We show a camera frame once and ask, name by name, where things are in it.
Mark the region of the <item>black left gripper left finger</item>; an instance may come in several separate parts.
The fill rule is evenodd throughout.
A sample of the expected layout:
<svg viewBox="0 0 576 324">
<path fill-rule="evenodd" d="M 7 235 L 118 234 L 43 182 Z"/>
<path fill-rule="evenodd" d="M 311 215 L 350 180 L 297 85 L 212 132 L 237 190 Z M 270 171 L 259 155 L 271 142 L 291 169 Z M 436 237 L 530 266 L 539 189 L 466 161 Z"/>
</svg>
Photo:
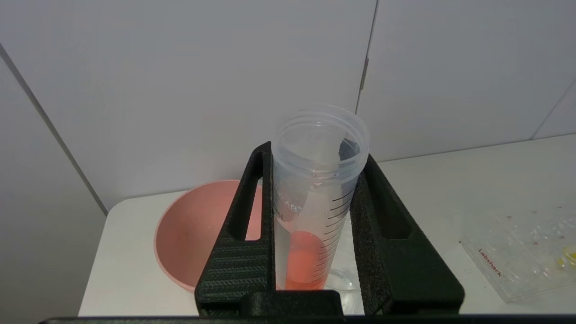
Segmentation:
<svg viewBox="0 0 576 324">
<path fill-rule="evenodd" d="M 247 240 L 259 179 L 261 235 Z M 201 316 L 238 316 L 244 297 L 275 289 L 271 142 L 256 147 L 247 161 L 232 203 L 194 291 Z"/>
</svg>

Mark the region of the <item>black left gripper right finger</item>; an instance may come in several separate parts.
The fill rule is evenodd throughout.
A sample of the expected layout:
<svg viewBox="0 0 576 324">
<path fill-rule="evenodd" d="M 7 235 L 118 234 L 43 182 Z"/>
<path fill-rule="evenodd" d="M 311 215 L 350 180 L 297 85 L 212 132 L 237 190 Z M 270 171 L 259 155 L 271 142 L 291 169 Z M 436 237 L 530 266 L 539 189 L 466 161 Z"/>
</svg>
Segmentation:
<svg viewBox="0 0 576 324">
<path fill-rule="evenodd" d="M 465 291 L 372 156 L 350 207 L 366 315 L 457 314 Z"/>
</svg>

